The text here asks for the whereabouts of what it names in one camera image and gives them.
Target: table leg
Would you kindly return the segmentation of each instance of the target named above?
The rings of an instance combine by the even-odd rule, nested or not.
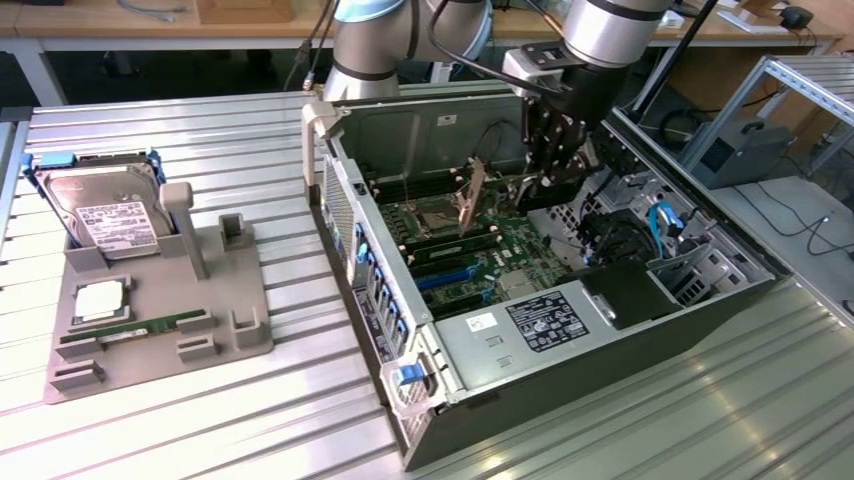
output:
[[[822,168],[822,165],[824,165],[824,163],[827,163],[827,160],[830,160],[834,155],[839,153],[839,150],[844,148],[851,140],[854,140],[854,128],[848,129],[848,131],[842,135],[842,138],[836,138],[834,143],[830,144],[824,148],[824,151],[818,155],[818,157],[812,161],[810,171],[807,172],[810,175],[815,173],[819,168]]]
[[[661,55],[661,58],[657,60],[657,62],[655,63],[655,68],[652,69],[652,73],[649,74],[649,78],[645,79],[645,83],[643,84],[643,88],[640,89],[640,93],[637,93],[637,99],[635,100],[635,104],[632,105],[633,107],[637,107],[640,105],[640,103],[643,102],[643,99],[652,93],[652,85],[655,85],[655,81],[657,80],[657,77],[661,76],[661,74],[664,73],[664,65],[667,65],[667,62],[669,61],[669,58],[672,57],[673,53],[676,53],[676,47],[667,47],[667,49],[664,50],[664,53]]]
[[[451,81],[453,62],[432,62],[429,71],[429,83],[447,83]]]
[[[133,74],[133,66],[130,65],[130,56],[128,52],[112,52],[112,58],[116,61],[116,71],[118,75],[132,75]]]
[[[65,93],[56,81],[38,39],[12,38],[9,40],[5,51],[14,55],[38,103],[42,107],[65,105],[68,103]]]
[[[810,50],[810,53],[807,55],[823,55],[824,52],[827,52],[827,50],[830,49],[832,43],[834,40],[823,40],[822,42],[816,43],[815,47],[812,48],[812,50]],[[785,98],[785,95],[788,95],[788,90],[783,91],[781,95],[771,97],[771,99],[764,102],[764,105],[761,105],[759,112],[756,112],[756,116],[768,118],[773,113],[773,110],[776,110],[776,107],[779,107],[779,104]]]

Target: motherboard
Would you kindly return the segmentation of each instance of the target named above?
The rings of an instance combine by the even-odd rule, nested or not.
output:
[[[548,248],[551,239],[489,192],[463,235],[452,193],[380,206],[437,319],[549,288],[568,271]]]

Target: blue latch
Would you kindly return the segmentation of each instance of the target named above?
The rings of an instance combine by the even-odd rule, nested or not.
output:
[[[356,250],[356,262],[364,263],[364,260],[368,258],[368,244],[361,243],[358,245],[358,249]]]
[[[162,173],[162,160],[160,159],[160,154],[153,148],[149,148],[148,152],[145,152],[145,158],[148,159],[150,168],[154,170],[154,178],[157,179],[157,183],[162,185],[165,183],[165,174]]]
[[[420,382],[424,379],[424,369],[420,364],[403,365],[395,372],[395,381],[397,385],[409,385],[411,383]]]
[[[74,166],[77,157],[72,152],[53,152],[41,155],[38,168],[68,168]]]

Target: white label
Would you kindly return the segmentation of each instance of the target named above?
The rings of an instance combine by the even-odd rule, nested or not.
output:
[[[104,252],[157,243],[142,202],[80,207],[77,216],[94,245]]]
[[[471,330],[471,333],[479,332],[480,330],[497,325],[495,316],[491,313],[484,313],[476,317],[467,318],[465,323],[468,324],[468,330]]]
[[[447,125],[453,125],[456,123],[456,115],[441,115],[439,120],[436,121],[437,127],[444,127]]]

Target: hard drive label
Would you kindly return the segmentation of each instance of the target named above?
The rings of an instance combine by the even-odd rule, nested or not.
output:
[[[77,218],[104,252],[157,243],[142,202],[80,207]]]
[[[589,333],[560,292],[511,305],[507,313],[535,352],[543,352]]]

